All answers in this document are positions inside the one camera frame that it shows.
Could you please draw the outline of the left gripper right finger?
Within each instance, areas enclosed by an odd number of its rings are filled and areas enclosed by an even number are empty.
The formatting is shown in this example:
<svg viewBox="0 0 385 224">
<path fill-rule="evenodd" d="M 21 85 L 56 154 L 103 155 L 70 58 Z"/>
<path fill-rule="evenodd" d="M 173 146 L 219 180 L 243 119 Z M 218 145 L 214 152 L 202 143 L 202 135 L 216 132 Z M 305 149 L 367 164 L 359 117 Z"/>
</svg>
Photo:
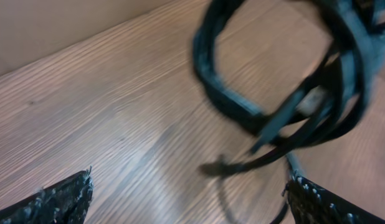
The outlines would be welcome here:
<svg viewBox="0 0 385 224">
<path fill-rule="evenodd" d="M 296 224 L 385 224 L 384 219 L 304 177 L 289 180 L 286 191 Z"/>
</svg>

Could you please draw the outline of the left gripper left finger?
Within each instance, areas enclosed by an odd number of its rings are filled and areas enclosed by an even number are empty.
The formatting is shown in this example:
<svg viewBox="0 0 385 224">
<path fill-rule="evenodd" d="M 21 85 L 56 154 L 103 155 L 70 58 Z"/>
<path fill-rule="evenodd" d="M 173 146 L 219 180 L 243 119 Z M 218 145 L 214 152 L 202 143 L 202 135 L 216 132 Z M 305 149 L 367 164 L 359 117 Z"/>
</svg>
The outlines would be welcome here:
<svg viewBox="0 0 385 224">
<path fill-rule="evenodd" d="M 0 210 L 0 224 L 83 223 L 93 196 L 91 171 L 81 170 Z"/>
</svg>

